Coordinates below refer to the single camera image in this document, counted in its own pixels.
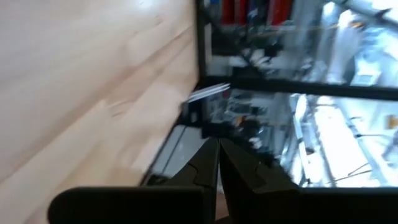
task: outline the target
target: white light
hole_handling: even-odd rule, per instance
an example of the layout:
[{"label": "white light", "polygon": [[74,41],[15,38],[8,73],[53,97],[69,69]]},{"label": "white light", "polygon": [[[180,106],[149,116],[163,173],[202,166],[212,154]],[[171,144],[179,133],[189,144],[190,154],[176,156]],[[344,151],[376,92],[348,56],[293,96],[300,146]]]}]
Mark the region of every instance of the white light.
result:
[{"label": "white light", "polygon": [[350,22],[352,22],[355,18],[355,15],[350,11],[347,10],[341,13],[340,18],[338,20],[339,27],[346,28],[349,26]]},{"label": "white light", "polygon": [[306,110],[307,110],[307,97],[305,95],[301,95],[297,101],[297,107],[295,113],[296,118],[298,120],[303,119]]},{"label": "white light", "polygon": [[394,2],[393,0],[377,0],[373,1],[372,8],[383,10],[383,9],[395,8],[396,4],[397,3]]},{"label": "white light", "polygon": [[137,7],[140,10],[151,10],[154,7],[154,1],[153,0],[140,0],[140,1],[134,1],[133,2],[133,7]]},{"label": "white light", "polygon": [[323,6],[323,14],[325,16],[330,16],[335,9],[335,3],[328,2],[326,5]]}]

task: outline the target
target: cable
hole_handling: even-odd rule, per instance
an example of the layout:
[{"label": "cable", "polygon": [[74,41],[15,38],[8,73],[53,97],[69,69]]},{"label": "cable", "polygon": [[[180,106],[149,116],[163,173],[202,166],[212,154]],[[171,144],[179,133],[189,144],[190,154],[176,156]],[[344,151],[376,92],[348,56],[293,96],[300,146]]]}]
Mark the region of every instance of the cable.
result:
[{"label": "cable", "polygon": [[356,176],[362,175],[362,174],[367,174],[367,173],[370,173],[370,172],[372,172],[372,170],[367,170],[367,171],[359,172],[359,173],[357,173],[357,174],[353,174],[353,175],[349,175],[349,176],[347,176],[347,177],[343,177],[343,178],[336,179],[335,182],[341,181],[341,180],[346,180],[346,179],[349,179],[349,178],[352,178],[352,177],[356,177]]},{"label": "cable", "polygon": [[365,167],[365,166],[367,166],[367,165],[369,165],[369,163],[367,162],[367,163],[365,163],[365,164],[363,164],[363,165],[361,165],[360,167],[358,167],[357,169],[355,169],[354,171],[352,171],[352,172],[349,172],[348,173],[348,175],[349,176],[351,176],[351,175],[353,175],[356,171],[358,171],[358,170],[360,170],[360,169],[362,169],[363,167]]}]

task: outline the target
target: wooden floor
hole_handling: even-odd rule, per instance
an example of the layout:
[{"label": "wooden floor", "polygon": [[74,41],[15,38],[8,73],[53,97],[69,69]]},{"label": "wooden floor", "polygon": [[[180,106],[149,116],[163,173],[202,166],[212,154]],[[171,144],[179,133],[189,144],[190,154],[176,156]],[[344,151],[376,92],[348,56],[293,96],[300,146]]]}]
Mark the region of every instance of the wooden floor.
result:
[{"label": "wooden floor", "polygon": [[137,185],[197,81],[193,1],[0,0],[0,220]]}]

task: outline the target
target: glass panel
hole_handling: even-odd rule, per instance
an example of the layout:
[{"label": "glass panel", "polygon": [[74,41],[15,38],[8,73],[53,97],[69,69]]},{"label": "glass panel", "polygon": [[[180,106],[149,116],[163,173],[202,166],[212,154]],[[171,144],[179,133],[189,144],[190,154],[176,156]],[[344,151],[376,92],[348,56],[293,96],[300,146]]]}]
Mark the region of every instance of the glass panel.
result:
[{"label": "glass panel", "polygon": [[[388,0],[351,0],[349,4],[367,13],[387,7],[395,12],[398,6]],[[306,7],[293,5],[291,11],[289,19],[274,26],[270,26],[265,15],[246,24],[224,24],[222,10],[214,16],[223,33],[234,39],[243,55],[261,71],[261,78],[357,86],[398,85],[396,32],[332,2],[309,1]],[[215,29],[211,43],[213,56],[208,63],[208,75],[257,75]]]},{"label": "glass panel", "polygon": [[232,89],[205,104],[303,187],[398,187],[398,102]]}]

